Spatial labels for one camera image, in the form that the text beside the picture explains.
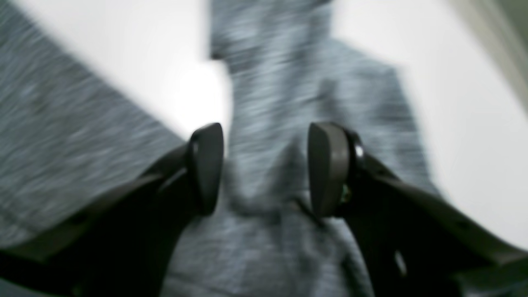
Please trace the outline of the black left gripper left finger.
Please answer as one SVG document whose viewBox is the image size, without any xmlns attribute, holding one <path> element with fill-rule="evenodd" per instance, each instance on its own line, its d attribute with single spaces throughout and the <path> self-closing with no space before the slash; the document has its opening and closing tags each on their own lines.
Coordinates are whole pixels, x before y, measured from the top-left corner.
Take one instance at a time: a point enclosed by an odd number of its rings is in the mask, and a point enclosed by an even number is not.
<svg viewBox="0 0 528 297">
<path fill-rule="evenodd" d="M 211 123 L 137 179 L 23 244 L 1 250 L 1 278 L 61 297 L 158 297 L 186 226 L 215 210 L 223 129 Z"/>
</svg>

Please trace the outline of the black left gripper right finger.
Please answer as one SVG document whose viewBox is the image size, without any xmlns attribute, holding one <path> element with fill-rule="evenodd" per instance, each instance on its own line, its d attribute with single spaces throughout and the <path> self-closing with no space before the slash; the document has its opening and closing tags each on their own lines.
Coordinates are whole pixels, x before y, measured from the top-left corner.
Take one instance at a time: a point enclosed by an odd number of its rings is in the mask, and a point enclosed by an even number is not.
<svg viewBox="0 0 528 297">
<path fill-rule="evenodd" d="M 307 154 L 312 211 L 344 220 L 377 297 L 526 297 L 526 250 L 403 182 L 357 133 L 311 123 Z"/>
</svg>

